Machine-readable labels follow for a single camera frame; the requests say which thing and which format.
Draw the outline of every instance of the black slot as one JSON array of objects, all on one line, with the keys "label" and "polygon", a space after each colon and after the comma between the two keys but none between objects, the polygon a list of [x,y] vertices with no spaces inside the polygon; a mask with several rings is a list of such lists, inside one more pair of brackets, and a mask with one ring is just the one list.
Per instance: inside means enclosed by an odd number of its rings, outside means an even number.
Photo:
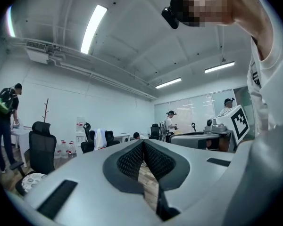
[{"label": "black slot", "polygon": [[207,159],[208,162],[213,163],[213,164],[217,164],[220,166],[225,166],[228,167],[230,165],[230,161],[225,161],[225,160],[221,160],[221,159],[217,159],[217,158],[209,158]]},{"label": "black slot", "polygon": [[42,203],[42,205],[38,208],[38,212],[53,220],[76,185],[77,182],[64,180]]}]

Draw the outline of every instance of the coat rack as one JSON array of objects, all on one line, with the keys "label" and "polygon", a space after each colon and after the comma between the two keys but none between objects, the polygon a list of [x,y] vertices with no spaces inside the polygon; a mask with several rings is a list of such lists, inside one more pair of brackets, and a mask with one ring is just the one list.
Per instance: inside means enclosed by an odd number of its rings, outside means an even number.
[{"label": "coat rack", "polygon": [[44,103],[44,104],[46,105],[46,107],[45,107],[45,114],[44,114],[44,116],[42,116],[42,117],[44,118],[44,122],[46,122],[46,113],[48,112],[48,111],[47,111],[48,98],[47,98],[47,102]]}]

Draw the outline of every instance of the wooden floor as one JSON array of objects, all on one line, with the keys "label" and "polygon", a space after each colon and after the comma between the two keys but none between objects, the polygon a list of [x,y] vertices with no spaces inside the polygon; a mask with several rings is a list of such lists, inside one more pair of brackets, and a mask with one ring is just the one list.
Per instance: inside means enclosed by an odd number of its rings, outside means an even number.
[{"label": "wooden floor", "polygon": [[[13,153],[16,161],[22,160],[20,155],[20,149],[16,149],[13,146]],[[18,172],[18,170],[12,171],[9,169],[10,163],[7,159],[7,155],[4,148],[2,148],[2,154],[6,163],[6,173],[2,174],[0,170],[0,182],[6,190],[19,195],[15,189],[15,185],[22,178],[22,176]],[[32,171],[32,169],[30,168],[29,151],[25,153],[25,159],[27,162],[27,168],[22,166],[22,169],[23,172],[26,174]],[[63,158],[54,159],[55,169],[58,169],[68,161],[69,159],[63,159]],[[156,210],[157,196],[158,196],[158,182],[154,178],[153,174],[150,172],[148,167],[144,167],[144,166],[141,167],[138,181],[144,185],[145,201],[153,210]]]}]

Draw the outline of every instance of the green backpack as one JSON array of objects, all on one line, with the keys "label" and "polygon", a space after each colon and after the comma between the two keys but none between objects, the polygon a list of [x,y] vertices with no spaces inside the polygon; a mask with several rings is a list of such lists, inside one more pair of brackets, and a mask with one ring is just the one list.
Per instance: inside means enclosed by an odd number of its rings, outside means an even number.
[{"label": "green backpack", "polygon": [[0,93],[0,111],[3,114],[11,112],[11,107],[14,101],[14,95],[11,92],[11,88],[3,89]]}]

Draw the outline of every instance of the black pants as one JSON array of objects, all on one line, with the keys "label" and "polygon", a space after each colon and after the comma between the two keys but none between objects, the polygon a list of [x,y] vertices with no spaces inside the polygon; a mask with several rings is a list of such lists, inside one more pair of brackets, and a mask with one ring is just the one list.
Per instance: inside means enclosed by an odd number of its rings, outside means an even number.
[{"label": "black pants", "polygon": [[173,132],[171,132],[171,134],[169,136],[166,136],[166,142],[170,143],[170,136],[174,135]]},{"label": "black pants", "polygon": [[11,133],[10,133],[10,121],[0,119],[0,168],[1,171],[5,170],[5,162],[1,151],[1,137],[3,136],[4,148],[8,156],[10,164],[15,163],[13,150],[11,147]]}]

